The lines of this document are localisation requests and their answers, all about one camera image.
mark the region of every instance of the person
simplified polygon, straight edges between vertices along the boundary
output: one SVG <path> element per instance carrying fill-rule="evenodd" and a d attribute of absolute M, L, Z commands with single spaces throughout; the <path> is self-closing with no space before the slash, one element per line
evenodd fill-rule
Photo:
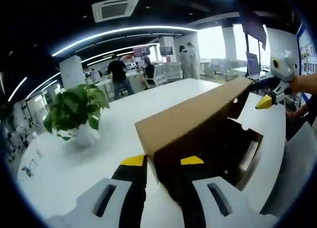
<path fill-rule="evenodd" d="M 112 81 L 114 85 L 114 99 L 120 98 L 120 88 L 124 87 L 129 95 L 134 94 L 130 82 L 125 75 L 124 69 L 126 65 L 118 59 L 117 55 L 112 56 L 113 61 L 109 64 L 107 73 L 112 73 Z"/>
<path fill-rule="evenodd" d="M 312 96 L 295 112 L 286 112 L 286 140 L 289 141 L 305 122 L 313 125 L 317 117 L 317 73 L 294 76 L 290 81 L 292 93 L 311 93 Z"/>
<path fill-rule="evenodd" d="M 91 70 L 91 79 L 92 79 L 93 83 L 100 82 L 100 79 L 101 79 L 99 73 L 97 71 L 95 71 L 94 68 Z"/>
<path fill-rule="evenodd" d="M 154 68 L 155 66 L 151 64 L 151 60 L 148 56 L 144 57 L 144 64 L 146 67 L 144 68 L 144 76 L 141 77 L 142 84 L 145 88 L 145 90 L 148 89 L 147 80 L 146 78 L 153 78 L 154 77 Z"/>
<path fill-rule="evenodd" d="M 190 59 L 189 77 L 198 79 L 198 63 L 199 62 L 198 62 L 196 49 L 191 42 L 188 42 L 186 45 L 188 47 L 189 59 Z"/>
<path fill-rule="evenodd" d="M 189 70 L 190 70 L 190 59 L 188 55 L 188 50 L 186 50 L 185 46 L 179 46 L 180 53 L 180 69 L 183 71 L 183 78 L 189 78 Z"/>

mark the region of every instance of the black ceiling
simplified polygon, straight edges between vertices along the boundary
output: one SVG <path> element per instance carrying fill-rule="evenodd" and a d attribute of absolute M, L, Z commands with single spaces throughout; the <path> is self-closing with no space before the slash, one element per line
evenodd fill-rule
<path fill-rule="evenodd" d="M 188 32 L 142 30 L 100 37 L 82 43 L 57 57 L 51 57 L 54 52 L 77 40 L 100 32 L 130 26 L 186 27 L 188 23 L 205 17 L 238 11 L 234 0 L 140 0 L 132 16 L 95 23 L 91 5 L 104 0 L 5 1 L 6 4 L 3 4 L 2 7 L 10 6 L 10 8 L 2 10 L 5 13 L 5 19 L 2 19 L 5 27 L 5 41 L 1 48 L 0 71 L 5 72 L 6 94 L 1 96 L 1 100 L 4 101 L 7 100 L 20 80 L 28 76 L 32 77 L 32 80 L 28 79 L 25 82 L 23 90 L 19 90 L 12 101 L 25 98 L 40 82 L 56 73 L 56 66 L 60 61 L 73 54 L 85 59 L 118 48 L 145 44 L 155 39 L 156 36 L 131 37 L 97 44 L 99 42 L 135 34 L 186 34 Z M 274 12 L 283 16 L 285 21 L 291 22 L 292 7 L 287 0 L 240 1 L 252 10 Z M 75 52 L 87 46 L 91 47 Z"/>

